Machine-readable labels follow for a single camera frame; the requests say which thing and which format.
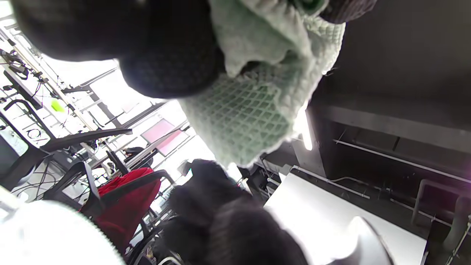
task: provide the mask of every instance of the green knit fabric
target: green knit fabric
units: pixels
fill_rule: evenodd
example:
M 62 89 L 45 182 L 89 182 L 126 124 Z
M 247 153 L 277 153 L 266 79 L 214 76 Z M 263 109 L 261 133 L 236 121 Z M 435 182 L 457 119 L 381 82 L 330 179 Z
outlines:
M 227 74 L 179 102 L 222 165 L 248 166 L 292 136 L 299 109 L 338 56 L 345 25 L 302 18 L 286 0 L 209 3 Z M 262 63 L 240 74 L 249 61 Z

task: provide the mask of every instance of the red office chair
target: red office chair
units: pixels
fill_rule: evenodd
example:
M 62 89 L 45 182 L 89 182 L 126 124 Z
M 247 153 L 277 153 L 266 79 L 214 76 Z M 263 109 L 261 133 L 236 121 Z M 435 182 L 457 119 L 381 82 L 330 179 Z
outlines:
M 142 217 L 159 192 L 160 179 L 168 177 L 168 174 L 165 170 L 153 172 L 151 168 L 140 168 L 97 188 L 90 167 L 79 162 L 56 185 L 44 192 L 43 199 L 57 200 L 77 209 L 78 202 L 62 190 L 84 174 L 90 193 L 79 211 L 90 217 L 124 254 L 138 225 L 142 223 Z

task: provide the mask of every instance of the office chair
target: office chair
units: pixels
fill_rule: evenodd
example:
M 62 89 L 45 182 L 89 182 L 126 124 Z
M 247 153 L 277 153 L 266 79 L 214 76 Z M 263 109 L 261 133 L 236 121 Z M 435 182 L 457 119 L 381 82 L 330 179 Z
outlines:
M 37 148 L 22 135 L 11 121 L 8 120 L 8 118 L 3 114 L 3 111 L 0 111 L 0 118 L 28 145 L 28 150 L 12 164 L 8 171 L 4 174 L 0 174 L 0 185 L 7 190 L 12 190 L 16 187 L 22 178 L 27 176 L 32 169 L 41 164 L 41 162 L 53 151 L 68 148 L 69 146 L 82 142 L 94 141 L 103 137 L 119 134 L 132 134 L 132 129 L 115 128 L 77 133 L 63 138 L 56 138 L 27 101 L 23 99 L 12 100 L 5 106 L 4 110 L 6 111 L 10 109 L 14 104 L 23 104 L 28 109 L 28 113 L 36 119 L 38 125 L 50 137 L 50 140 L 45 145 Z
M 90 193 L 86 203 L 81 206 L 65 195 L 63 190 L 84 174 L 89 183 Z M 138 225 L 143 223 L 142 217 L 159 191 L 160 179 L 167 176 L 165 170 L 152 172 L 150 168 L 140 168 L 97 188 L 90 166 L 85 162 L 79 162 L 73 165 L 57 184 L 44 192 L 43 199 L 60 201 L 89 217 L 124 254 Z M 121 180 L 123 180 L 122 185 L 116 185 Z M 140 200 L 136 200 L 137 194 L 141 196 Z M 130 207 L 132 207 L 131 215 L 122 212 L 123 209 Z

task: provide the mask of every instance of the pink panel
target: pink panel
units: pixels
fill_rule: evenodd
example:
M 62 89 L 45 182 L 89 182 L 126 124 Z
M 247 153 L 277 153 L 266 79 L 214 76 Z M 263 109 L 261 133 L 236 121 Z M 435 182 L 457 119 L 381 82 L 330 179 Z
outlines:
M 174 150 L 179 144 L 181 144 L 188 134 L 182 131 L 176 131 L 172 133 L 165 141 L 157 146 L 157 149 L 164 155 L 167 156 L 172 150 Z
M 155 142 L 162 136 L 168 134 L 173 130 L 174 126 L 167 120 L 162 119 L 157 122 L 154 126 L 150 127 L 147 131 L 141 134 L 141 136 L 148 142 Z

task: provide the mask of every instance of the black cable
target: black cable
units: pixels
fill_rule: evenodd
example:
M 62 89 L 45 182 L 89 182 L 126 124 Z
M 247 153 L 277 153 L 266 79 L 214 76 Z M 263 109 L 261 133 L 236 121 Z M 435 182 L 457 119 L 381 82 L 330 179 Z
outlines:
M 38 131 L 38 136 L 31 136 L 30 134 L 31 134 L 31 132 L 33 132 L 33 131 Z M 36 128 L 30 129 L 30 130 L 26 131 L 26 135 L 27 135 L 30 139 L 36 139 L 36 138 L 41 137 L 41 131 L 40 131 L 39 129 L 36 129 Z
M 46 182 L 43 182 L 43 183 L 41 183 L 41 184 L 47 184 L 47 183 L 54 183 L 54 184 L 56 184 L 56 182 L 57 182 L 57 181 L 46 181 Z M 20 190 L 22 190 L 21 192 L 23 192 L 25 188 L 28 188 L 28 189 L 29 189 L 29 188 L 38 188 L 38 189 L 41 189 L 41 187 L 35 186 L 35 185 L 37 185 L 37 184 L 38 184 L 38 183 L 34 183 L 34 184 L 29 184 L 29 185 L 23 186 L 23 187 L 21 187 L 21 188 L 18 188 L 18 189 L 16 189 L 16 190 L 12 191 L 11 193 L 15 193 L 15 192 L 20 191 Z
M 48 87 L 49 84 L 44 84 L 44 87 L 49 91 L 49 94 L 52 96 L 54 95 L 55 97 L 48 97 L 48 96 L 45 96 L 45 97 L 48 97 L 48 98 L 53 98 L 53 99 L 58 99 L 58 96 L 56 95 L 56 93 L 54 93 L 54 91 L 51 91 L 51 89 Z
M 41 90 L 41 92 L 42 92 L 42 95 L 40 96 L 41 97 L 41 108 L 43 108 L 44 107 L 44 104 L 43 104 L 43 102 L 44 102 L 44 89 Z
M 11 62 L 11 63 L 1 63 L 0 65 L 12 65 L 12 64 L 15 64 L 15 63 L 17 63 L 17 64 L 18 64 L 18 66 L 23 66 L 23 65 L 21 65 L 21 64 L 20 64 L 20 63 L 18 63 L 18 62 Z
M 57 182 L 57 178 L 56 178 L 53 174 L 51 174 L 51 173 L 47 173 L 47 172 L 33 172 L 33 174 L 44 174 L 44 173 L 46 173 L 46 175 L 49 175 L 51 178 L 54 179 L 55 182 Z
M 39 91 L 39 88 L 41 88 L 41 81 L 38 82 L 38 85 L 36 86 L 36 91 L 34 91 L 34 94 L 31 96 L 31 98 L 34 98 L 34 96 L 36 96 L 36 94 L 38 93 Z
M 93 150 L 93 154 L 96 155 L 98 153 L 98 151 L 100 150 L 100 145 L 98 143 L 98 139 L 95 140 L 95 145 L 97 146 L 97 149 Z
M 44 181 L 44 179 L 46 178 L 46 174 L 48 172 L 48 168 L 49 168 L 49 164 L 51 163 L 51 160 L 48 159 L 48 163 L 46 164 L 46 168 L 44 169 L 44 173 L 42 174 L 42 178 L 41 178 L 41 181 L 40 183 L 42 183 Z M 36 197 L 39 196 L 39 189 L 41 188 L 41 184 L 39 184 L 39 187 L 38 187 L 38 191 L 36 192 Z
M 75 157 L 80 157 L 80 159 L 82 159 L 82 161 L 87 161 L 81 154 L 79 154 L 78 152 L 77 153 L 74 153 L 72 151 L 70 151 L 70 148 L 69 149 L 64 149 L 67 153 L 69 153 L 69 155 Z
M 65 117 L 65 121 L 60 124 L 62 128 L 65 128 L 65 123 L 67 122 L 67 119 L 69 118 L 69 114 L 70 114 L 70 109 L 67 109 L 67 117 Z
M 272 173 L 272 174 L 270 175 L 270 174 L 268 173 L 268 170 L 267 170 L 267 168 L 265 167 L 265 163 L 263 162 L 264 160 L 265 160 L 265 158 L 262 158 L 262 157 L 260 156 L 260 162 L 262 162 L 263 169 L 265 169 L 265 173 L 267 174 L 267 177 L 269 177 L 270 179 L 272 179 L 274 174 Z
M 81 198 L 83 195 L 85 195 L 87 189 L 90 190 L 90 187 L 85 188 L 85 189 L 83 190 L 82 194 L 80 194 L 79 196 L 75 197 L 73 200 L 79 199 L 79 198 Z

